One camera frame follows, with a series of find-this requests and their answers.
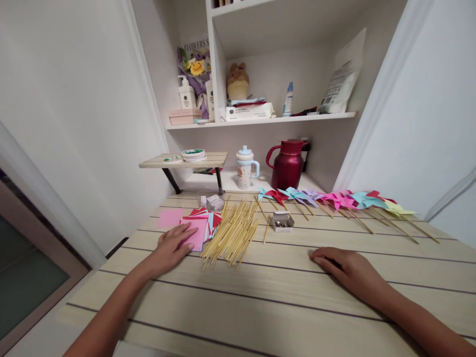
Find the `tissue box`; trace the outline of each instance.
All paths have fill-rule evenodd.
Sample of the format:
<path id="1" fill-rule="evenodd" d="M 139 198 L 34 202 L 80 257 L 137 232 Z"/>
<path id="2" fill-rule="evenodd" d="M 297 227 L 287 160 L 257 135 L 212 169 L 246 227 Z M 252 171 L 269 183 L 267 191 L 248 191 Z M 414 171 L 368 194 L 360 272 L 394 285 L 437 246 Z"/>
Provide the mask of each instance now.
<path id="1" fill-rule="evenodd" d="M 269 119 L 273 113 L 273 104 L 265 103 L 241 107 L 227 107 L 225 118 L 226 120 Z"/>
<path id="2" fill-rule="evenodd" d="M 186 125 L 194 124 L 194 119 L 202 119 L 202 111 L 194 109 L 177 109 L 169 111 L 170 124 Z"/>

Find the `white pump bottle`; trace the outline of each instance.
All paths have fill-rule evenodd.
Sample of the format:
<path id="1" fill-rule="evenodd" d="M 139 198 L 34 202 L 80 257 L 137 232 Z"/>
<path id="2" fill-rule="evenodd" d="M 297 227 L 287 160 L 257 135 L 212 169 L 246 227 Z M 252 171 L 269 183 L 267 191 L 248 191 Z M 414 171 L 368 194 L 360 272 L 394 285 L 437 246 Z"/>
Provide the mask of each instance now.
<path id="1" fill-rule="evenodd" d="M 197 107 L 197 101 L 195 100 L 195 91 L 185 76 L 179 76 L 182 78 L 182 86 L 178 88 L 180 94 L 180 102 L 182 103 L 182 109 L 193 109 Z"/>

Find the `hand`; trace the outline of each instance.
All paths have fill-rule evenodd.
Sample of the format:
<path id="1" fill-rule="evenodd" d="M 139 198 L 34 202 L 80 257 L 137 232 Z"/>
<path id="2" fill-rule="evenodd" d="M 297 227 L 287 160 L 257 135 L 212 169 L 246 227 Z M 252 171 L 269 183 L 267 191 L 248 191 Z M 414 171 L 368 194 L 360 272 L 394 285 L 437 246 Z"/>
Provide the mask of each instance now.
<path id="1" fill-rule="evenodd" d="M 310 258 L 334 275 L 353 294 L 379 310 L 398 295 L 369 261 L 357 252 L 326 247 L 315 250 Z"/>
<path id="2" fill-rule="evenodd" d="M 193 249 L 192 243 L 182 245 L 197 231 L 187 231 L 189 226 L 190 222 L 162 234 L 157 248 L 137 266 L 149 279 L 172 270 Z"/>

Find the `box of pins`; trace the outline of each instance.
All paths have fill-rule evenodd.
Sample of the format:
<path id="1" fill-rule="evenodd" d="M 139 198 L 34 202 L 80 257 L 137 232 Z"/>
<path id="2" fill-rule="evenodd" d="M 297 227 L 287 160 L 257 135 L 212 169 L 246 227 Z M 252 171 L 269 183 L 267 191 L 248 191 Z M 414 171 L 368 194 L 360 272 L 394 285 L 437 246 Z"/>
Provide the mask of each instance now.
<path id="1" fill-rule="evenodd" d="M 270 225 L 276 233 L 290 233 L 293 231 L 294 219 L 289 215 L 288 211 L 273 212 L 273 216 L 270 218 Z"/>

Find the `cabinet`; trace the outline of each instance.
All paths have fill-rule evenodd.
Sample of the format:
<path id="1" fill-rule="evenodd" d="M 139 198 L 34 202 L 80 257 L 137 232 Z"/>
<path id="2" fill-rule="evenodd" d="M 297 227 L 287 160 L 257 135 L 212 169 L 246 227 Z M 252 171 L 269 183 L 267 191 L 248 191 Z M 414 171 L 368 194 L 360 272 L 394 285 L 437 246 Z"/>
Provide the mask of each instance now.
<path id="1" fill-rule="evenodd" d="M 224 188 L 231 189 L 234 153 L 242 145 L 253 150 L 266 176 L 269 148 L 306 136 L 312 150 L 304 182 L 331 190 L 405 5 L 406 0 L 235 0 L 215 7 L 213 0 L 132 0 L 170 151 L 228 151 L 223 177 Z M 336 52 L 363 28 L 363 67 L 347 113 L 281 118 L 290 81 L 293 113 L 319 106 Z M 272 102 L 277 118 L 170 125 L 168 111 L 180 108 L 177 47 L 200 36 L 208 36 L 210 45 L 216 117 L 224 116 L 231 63 L 245 62 L 249 93 Z M 179 178 L 184 187 L 206 179 L 191 171 Z"/>

